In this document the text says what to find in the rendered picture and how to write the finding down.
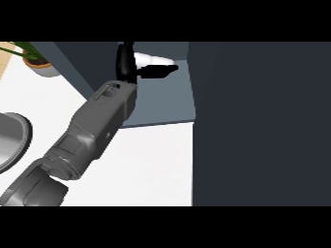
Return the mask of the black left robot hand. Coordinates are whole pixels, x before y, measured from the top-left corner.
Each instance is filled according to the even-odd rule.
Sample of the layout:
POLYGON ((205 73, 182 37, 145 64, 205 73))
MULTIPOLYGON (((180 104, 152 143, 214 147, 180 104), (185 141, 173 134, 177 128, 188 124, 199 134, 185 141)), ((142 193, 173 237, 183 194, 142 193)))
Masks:
POLYGON ((176 62, 173 65, 149 65, 143 68, 137 68, 135 53, 133 42, 124 42, 118 45, 118 80, 137 83, 137 78, 167 78, 168 75, 179 70, 176 62))

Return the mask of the white water bottle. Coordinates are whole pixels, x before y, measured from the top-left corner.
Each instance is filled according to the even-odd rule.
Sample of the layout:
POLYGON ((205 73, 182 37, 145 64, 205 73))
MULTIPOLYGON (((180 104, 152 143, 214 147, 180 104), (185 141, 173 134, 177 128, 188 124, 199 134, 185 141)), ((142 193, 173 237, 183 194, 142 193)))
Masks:
POLYGON ((173 65, 174 61, 165 57, 154 56, 146 53, 136 52, 136 65, 137 68, 143 68, 149 65, 173 65))

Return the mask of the dark grey cabinet door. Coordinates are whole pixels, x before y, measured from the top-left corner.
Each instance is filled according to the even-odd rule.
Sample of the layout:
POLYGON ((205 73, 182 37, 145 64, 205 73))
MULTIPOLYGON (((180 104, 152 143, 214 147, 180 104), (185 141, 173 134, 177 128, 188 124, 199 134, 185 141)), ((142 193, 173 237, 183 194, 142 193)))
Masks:
POLYGON ((196 205, 331 205, 331 43, 195 42, 196 205))

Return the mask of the blue-grey cabinet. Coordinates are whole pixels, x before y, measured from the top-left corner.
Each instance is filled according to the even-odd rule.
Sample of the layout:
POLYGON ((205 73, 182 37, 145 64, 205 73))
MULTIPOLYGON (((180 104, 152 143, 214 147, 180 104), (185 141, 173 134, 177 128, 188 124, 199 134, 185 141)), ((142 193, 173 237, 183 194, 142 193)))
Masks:
MULTIPOLYGON (((117 78, 118 42, 33 42, 84 99, 117 78)), ((140 78, 136 109, 123 127, 193 122, 195 99, 188 42, 136 42, 135 51, 171 59, 179 70, 165 78, 140 78)))

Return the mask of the grey round metal basin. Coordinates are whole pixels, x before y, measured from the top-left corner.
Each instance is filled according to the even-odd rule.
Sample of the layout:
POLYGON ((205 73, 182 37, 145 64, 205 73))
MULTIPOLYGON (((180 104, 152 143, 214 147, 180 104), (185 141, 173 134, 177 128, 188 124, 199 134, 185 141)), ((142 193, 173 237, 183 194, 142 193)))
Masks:
POLYGON ((33 125, 18 113, 0 112, 0 173, 8 171, 24 157, 33 139, 33 125))

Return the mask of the potted green plant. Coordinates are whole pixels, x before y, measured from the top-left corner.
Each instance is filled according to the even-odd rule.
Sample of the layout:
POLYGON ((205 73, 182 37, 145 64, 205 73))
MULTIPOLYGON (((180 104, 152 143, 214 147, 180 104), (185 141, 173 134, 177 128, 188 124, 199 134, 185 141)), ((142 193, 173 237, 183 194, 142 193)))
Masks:
POLYGON ((55 68, 53 64, 39 51, 39 49, 34 47, 31 42, 12 42, 12 45, 20 47, 24 51, 17 52, 12 49, 8 49, 0 46, 0 50, 15 54, 24 59, 24 63, 27 66, 33 69, 33 71, 46 78, 53 78, 61 75, 61 72, 55 68))

